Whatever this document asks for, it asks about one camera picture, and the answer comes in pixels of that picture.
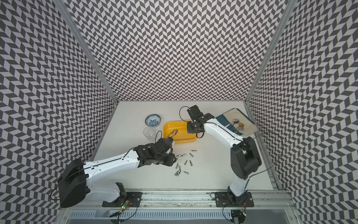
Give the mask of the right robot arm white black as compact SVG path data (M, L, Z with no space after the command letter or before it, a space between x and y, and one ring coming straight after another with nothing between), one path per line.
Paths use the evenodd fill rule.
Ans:
M204 114L197 105L189 107L187 113L187 132L191 134L209 134L218 140L230 152L230 166L234 173L228 194L237 199L246 195L249 178L262 165L259 150L255 140L239 130L240 123L250 123L251 120L238 108L233 108L217 117L210 113Z

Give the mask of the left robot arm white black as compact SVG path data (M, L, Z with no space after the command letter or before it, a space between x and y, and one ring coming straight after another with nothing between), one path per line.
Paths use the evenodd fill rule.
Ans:
M152 164L172 166L176 161L173 153L173 137L161 138L156 143L148 143L131 148L127 153L99 161L83 162L73 160L66 166L58 179L59 202L61 208L69 208L84 200L103 200L113 203L123 189L114 189L96 183L110 175Z

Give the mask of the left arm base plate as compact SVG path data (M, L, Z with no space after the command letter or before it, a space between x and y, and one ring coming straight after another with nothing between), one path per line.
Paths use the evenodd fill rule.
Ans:
M126 201L129 201L131 207L139 207L142 199L142 192L128 192L126 196L120 195L113 202L103 201L102 207L120 208L125 205Z

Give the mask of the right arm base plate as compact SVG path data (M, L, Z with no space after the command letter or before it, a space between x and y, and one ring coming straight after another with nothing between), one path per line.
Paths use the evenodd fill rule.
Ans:
M253 198L250 192L244 192L241 196L235 196L228 192L214 192L214 200L216 207L243 207L246 205L247 208L254 207Z

